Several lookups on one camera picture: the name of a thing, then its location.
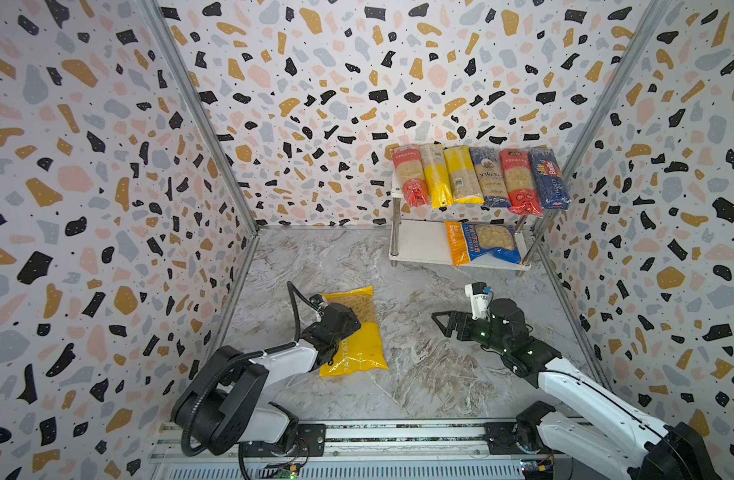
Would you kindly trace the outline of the yellow pasta bag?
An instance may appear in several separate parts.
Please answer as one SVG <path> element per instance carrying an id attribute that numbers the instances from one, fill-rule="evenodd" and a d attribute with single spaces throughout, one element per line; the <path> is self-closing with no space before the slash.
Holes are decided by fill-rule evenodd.
<path id="1" fill-rule="evenodd" d="M 338 352 L 333 359 L 319 369 L 320 377 L 338 377 L 375 369 L 388 369 L 373 294 L 373 287 L 368 286 L 322 295 L 328 303 L 339 303 L 349 307 L 356 314 L 361 327 L 339 343 Z"/>

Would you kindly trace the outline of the blue orange orecchiette bag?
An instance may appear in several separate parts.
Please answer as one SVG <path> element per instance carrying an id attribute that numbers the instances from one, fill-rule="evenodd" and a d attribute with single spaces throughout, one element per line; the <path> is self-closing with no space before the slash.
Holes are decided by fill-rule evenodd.
<path id="1" fill-rule="evenodd" d="M 522 261 L 514 229 L 510 226 L 446 222 L 445 229 L 454 266 L 470 264 L 483 257 L 511 264 Z"/>

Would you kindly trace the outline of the yellow spaghetti pack barcode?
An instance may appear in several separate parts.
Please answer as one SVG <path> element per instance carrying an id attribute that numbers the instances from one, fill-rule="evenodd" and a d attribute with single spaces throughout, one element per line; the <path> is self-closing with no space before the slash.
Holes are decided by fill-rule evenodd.
<path id="1" fill-rule="evenodd" d="M 454 203 L 443 151 L 444 148 L 440 144 L 424 144 L 420 146 L 421 161 L 430 201 L 432 207 L 435 209 L 446 208 Z"/>

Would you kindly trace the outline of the yellow spaghetti pack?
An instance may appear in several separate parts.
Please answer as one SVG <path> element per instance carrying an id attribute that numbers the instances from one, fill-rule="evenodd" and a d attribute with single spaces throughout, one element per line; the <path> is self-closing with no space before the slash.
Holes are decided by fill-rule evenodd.
<path id="1" fill-rule="evenodd" d="M 456 204 L 483 205 L 485 200 L 468 146 L 446 148 L 446 161 L 452 195 Z"/>

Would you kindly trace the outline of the red spaghetti pack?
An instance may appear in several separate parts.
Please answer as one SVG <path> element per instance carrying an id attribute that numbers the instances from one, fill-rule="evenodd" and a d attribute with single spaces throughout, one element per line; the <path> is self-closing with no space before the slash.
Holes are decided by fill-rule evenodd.
<path id="1" fill-rule="evenodd" d="M 522 150 L 501 150 L 499 158 L 511 204 L 508 210 L 516 215 L 542 216 L 543 210 L 528 153 Z"/>
<path id="2" fill-rule="evenodd" d="M 394 170 L 405 201 L 411 208 L 430 204 L 420 148 L 416 144 L 397 147 L 392 152 Z"/>

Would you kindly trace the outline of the dark blue clear spaghetti pack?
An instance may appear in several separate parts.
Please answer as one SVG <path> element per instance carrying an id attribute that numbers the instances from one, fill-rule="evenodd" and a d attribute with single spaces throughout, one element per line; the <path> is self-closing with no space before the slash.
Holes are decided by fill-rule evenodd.
<path id="1" fill-rule="evenodd" d="M 484 205 L 488 208 L 509 208 L 511 202 L 503 178 L 499 151 L 489 147 L 471 147 L 469 152 L 484 198 Z"/>

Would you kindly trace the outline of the blue Barilla spaghetti pack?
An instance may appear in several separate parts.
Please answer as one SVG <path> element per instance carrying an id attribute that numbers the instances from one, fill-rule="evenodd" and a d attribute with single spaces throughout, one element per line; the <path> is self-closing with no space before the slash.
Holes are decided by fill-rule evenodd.
<path id="1" fill-rule="evenodd" d="M 554 152 L 551 149 L 532 148 L 528 150 L 528 156 L 541 207 L 544 210 L 566 211 L 571 198 Z"/>

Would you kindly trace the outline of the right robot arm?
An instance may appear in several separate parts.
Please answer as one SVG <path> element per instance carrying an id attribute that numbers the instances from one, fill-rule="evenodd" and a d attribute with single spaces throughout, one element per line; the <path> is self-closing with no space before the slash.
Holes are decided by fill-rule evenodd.
<path id="1" fill-rule="evenodd" d="M 708 448 L 690 425 L 675 426 L 620 399 L 556 348 L 534 337 L 524 312 L 506 298 L 476 294 L 472 310 L 434 312 L 447 338 L 475 342 L 505 367 L 558 399 L 585 423 L 536 402 L 517 417 L 517 444 L 526 453 L 558 450 L 609 479 L 715 479 Z"/>

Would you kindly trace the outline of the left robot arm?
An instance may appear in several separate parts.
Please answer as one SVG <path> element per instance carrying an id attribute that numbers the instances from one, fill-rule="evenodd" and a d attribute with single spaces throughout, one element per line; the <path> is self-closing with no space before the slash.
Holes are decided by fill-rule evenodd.
<path id="1" fill-rule="evenodd" d="M 264 444 L 279 455 L 296 450 L 300 419 L 274 402 L 261 407 L 265 388 L 328 364 L 340 342 L 360 328 L 351 308 L 330 303 L 317 309 L 317 320 L 296 341 L 249 353 L 219 348 L 173 407 L 183 454 L 222 455 L 248 444 Z"/>

